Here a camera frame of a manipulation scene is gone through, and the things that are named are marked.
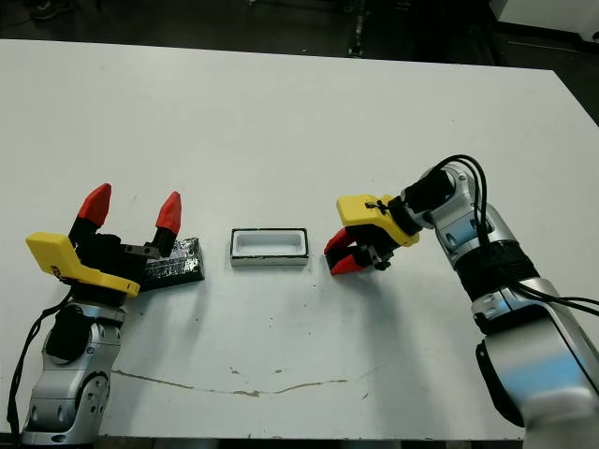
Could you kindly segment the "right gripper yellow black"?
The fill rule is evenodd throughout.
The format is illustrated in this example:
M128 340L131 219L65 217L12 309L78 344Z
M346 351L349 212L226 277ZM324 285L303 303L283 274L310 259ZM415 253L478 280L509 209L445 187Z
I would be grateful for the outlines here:
M398 196L341 196L336 208L343 227L324 249L331 275L383 271L395 250L419 242L420 225Z

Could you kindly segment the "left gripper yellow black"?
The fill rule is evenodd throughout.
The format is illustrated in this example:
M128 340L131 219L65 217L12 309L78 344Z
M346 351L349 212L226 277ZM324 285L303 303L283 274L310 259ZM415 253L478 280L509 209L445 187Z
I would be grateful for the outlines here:
M169 257L181 228L182 200L173 191L156 219L152 246L122 244L112 235L97 235L109 213L111 185L103 183L84 199L69 234L36 232L25 239L40 269L59 281L136 297L139 277L154 248Z

